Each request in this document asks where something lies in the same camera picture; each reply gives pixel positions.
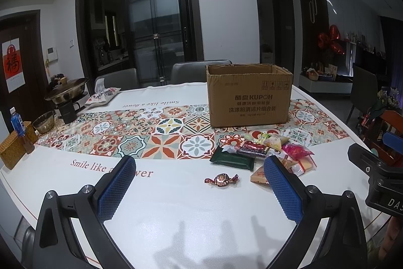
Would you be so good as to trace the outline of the red gold candy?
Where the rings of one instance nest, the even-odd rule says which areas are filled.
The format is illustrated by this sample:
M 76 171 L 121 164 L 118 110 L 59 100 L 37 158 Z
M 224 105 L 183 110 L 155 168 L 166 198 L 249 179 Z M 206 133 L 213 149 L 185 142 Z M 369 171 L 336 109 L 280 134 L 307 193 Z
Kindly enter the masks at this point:
M 239 179 L 239 177 L 238 177 L 237 174 L 234 175 L 233 177 L 230 177 L 226 173 L 220 173 L 214 179 L 206 178 L 204 180 L 204 183 L 212 185 L 212 186 L 216 186 L 216 187 L 219 187 L 219 188 L 224 188 L 224 187 L 227 187 L 229 185 L 236 184 L 238 182 L 238 179 Z

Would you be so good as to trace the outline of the gold fortune biscuit packet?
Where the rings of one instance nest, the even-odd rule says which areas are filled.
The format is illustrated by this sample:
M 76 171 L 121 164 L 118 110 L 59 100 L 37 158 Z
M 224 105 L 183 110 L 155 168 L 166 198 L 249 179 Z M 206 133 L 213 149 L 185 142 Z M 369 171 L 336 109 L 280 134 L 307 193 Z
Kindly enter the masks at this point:
M 250 181 L 255 184 L 269 185 L 269 182 L 264 174 L 264 167 L 257 169 L 251 176 Z

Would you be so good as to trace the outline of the grey chair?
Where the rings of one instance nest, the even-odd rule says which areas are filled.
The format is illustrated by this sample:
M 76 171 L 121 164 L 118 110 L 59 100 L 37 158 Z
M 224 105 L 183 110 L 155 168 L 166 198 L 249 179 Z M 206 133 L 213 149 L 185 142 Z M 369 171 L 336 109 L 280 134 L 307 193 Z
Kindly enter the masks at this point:
M 205 83 L 206 67 L 210 65 L 229 65 L 230 60 L 198 61 L 176 63 L 172 67 L 170 83 L 179 85 L 182 83 Z
M 140 83 L 136 69 L 129 68 L 99 76 L 96 79 L 95 91 L 97 92 L 102 86 L 105 88 L 116 87 L 120 88 L 121 91 L 126 91 L 139 89 Z

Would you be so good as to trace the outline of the pastel white snack packet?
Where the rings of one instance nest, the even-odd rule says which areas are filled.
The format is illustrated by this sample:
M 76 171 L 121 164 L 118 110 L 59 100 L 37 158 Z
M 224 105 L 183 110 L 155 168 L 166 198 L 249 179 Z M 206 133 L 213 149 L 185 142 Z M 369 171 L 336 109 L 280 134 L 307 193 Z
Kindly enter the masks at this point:
M 264 145 L 280 152 L 282 150 L 282 145 L 286 144 L 288 141 L 288 137 L 284 137 L 278 134 L 271 134 L 268 138 L 265 139 Z

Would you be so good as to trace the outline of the red fu calendar poster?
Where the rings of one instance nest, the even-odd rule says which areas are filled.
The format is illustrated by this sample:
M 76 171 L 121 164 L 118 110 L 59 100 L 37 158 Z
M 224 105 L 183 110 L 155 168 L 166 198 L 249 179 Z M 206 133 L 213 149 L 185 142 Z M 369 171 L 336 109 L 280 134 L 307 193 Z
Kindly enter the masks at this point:
M 15 38 L 3 42 L 1 47 L 6 85 L 8 92 L 11 93 L 25 84 L 20 52 L 20 39 Z

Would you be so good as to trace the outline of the red heart balloons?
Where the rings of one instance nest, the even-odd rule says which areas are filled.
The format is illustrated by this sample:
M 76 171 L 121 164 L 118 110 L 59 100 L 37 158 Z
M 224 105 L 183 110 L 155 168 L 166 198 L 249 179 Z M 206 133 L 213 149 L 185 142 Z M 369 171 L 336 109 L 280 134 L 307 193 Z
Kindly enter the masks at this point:
M 318 35 L 318 47 L 328 47 L 338 55 L 345 55 L 346 51 L 340 44 L 341 40 L 341 34 L 338 27 L 335 24 L 332 24 L 329 27 L 328 33 L 320 33 Z

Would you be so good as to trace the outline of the patterned tablecloth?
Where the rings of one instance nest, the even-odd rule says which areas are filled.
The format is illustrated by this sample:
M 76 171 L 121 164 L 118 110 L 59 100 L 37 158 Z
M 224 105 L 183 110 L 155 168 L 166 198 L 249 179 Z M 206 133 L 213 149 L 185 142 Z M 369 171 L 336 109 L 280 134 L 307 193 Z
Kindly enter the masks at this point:
M 359 138 L 319 101 L 294 87 L 280 125 L 212 128 L 204 83 L 120 92 L 107 106 L 41 136 L 33 153 L 1 169 L 1 189 L 35 226 L 47 191 L 76 193 L 95 184 L 125 155 L 137 170 L 117 212 L 105 223 L 135 268 L 265 268 L 294 228 L 271 189 L 252 172 L 213 165 L 217 147 L 240 145 L 253 131 L 277 133 L 306 146 L 316 170 L 302 181 L 322 192 L 352 191 L 366 238 L 388 216 L 366 206 L 367 176 L 347 151 Z M 205 184 L 220 173 L 236 184 Z

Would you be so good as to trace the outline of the glass sliding door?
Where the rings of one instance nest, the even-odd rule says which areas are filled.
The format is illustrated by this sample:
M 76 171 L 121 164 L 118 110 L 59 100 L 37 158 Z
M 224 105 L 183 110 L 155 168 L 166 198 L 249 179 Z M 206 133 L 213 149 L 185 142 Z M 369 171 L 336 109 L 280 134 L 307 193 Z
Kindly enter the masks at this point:
M 177 63 L 204 57 L 199 0 L 75 0 L 87 87 L 136 69 L 141 87 L 166 85 Z

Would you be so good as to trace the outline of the pink snack packet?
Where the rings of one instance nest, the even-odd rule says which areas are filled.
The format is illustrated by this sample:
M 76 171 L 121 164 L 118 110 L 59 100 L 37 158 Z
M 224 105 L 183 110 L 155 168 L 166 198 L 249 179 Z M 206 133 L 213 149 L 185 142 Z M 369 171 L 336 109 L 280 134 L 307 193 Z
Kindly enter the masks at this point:
M 304 145 L 286 143 L 281 146 L 282 150 L 293 160 L 300 160 L 306 156 L 313 155 L 314 153 L 307 149 Z

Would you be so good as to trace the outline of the blue label water bottle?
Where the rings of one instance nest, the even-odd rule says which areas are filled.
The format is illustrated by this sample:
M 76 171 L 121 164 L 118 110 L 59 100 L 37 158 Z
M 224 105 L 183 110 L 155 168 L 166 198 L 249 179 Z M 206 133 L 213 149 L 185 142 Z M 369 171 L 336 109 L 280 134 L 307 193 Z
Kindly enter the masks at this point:
M 19 137 L 22 137 L 25 135 L 25 125 L 22 121 L 21 116 L 16 112 L 16 109 L 14 107 L 12 107 L 10 109 L 10 114 L 11 114 L 11 123 L 12 126 L 14 128 L 14 130 L 16 131 L 17 135 Z

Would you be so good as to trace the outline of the dark red snack packet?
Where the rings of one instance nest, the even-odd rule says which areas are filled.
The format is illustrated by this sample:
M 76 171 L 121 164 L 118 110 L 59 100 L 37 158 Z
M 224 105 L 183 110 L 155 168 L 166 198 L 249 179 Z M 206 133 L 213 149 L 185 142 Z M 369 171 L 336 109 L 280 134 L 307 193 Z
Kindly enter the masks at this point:
M 250 158 L 265 159 L 267 157 L 268 148 L 265 145 L 246 141 L 236 150 L 236 152 Z

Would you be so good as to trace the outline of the dark green snack packet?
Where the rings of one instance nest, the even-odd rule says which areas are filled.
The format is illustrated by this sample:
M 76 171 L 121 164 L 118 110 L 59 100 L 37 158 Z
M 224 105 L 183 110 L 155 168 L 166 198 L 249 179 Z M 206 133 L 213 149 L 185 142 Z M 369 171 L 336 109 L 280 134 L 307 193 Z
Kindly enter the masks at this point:
M 222 165 L 252 171 L 254 168 L 255 159 L 237 153 L 229 153 L 224 151 L 223 148 L 217 147 L 210 158 L 210 162 L 213 165 Z

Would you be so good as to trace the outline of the grey chair left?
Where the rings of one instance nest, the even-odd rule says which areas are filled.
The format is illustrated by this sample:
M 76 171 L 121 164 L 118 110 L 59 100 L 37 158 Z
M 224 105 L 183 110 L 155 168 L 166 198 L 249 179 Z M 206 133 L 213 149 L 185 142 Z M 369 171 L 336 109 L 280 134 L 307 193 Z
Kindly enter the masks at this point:
M 96 79 L 95 91 L 97 92 L 102 86 L 105 88 L 116 87 L 120 88 L 121 91 L 126 91 L 139 89 L 140 83 L 136 69 L 129 68 L 99 76 Z

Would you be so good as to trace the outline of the grey chair right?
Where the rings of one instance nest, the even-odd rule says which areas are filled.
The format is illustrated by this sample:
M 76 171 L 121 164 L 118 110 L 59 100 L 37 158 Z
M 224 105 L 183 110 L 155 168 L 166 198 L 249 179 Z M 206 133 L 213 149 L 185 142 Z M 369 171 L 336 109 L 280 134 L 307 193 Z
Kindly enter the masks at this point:
M 179 85 L 182 83 L 205 83 L 206 67 L 210 65 L 229 65 L 230 60 L 198 61 L 176 63 L 172 67 L 170 83 Z

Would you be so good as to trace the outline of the brown cardboard box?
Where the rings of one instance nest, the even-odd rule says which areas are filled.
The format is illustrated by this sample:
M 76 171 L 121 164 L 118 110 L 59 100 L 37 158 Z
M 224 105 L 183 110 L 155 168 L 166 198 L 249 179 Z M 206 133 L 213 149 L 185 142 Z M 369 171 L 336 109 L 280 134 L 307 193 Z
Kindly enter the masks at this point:
M 206 68 L 213 128 L 283 124 L 288 120 L 293 74 L 272 64 Z

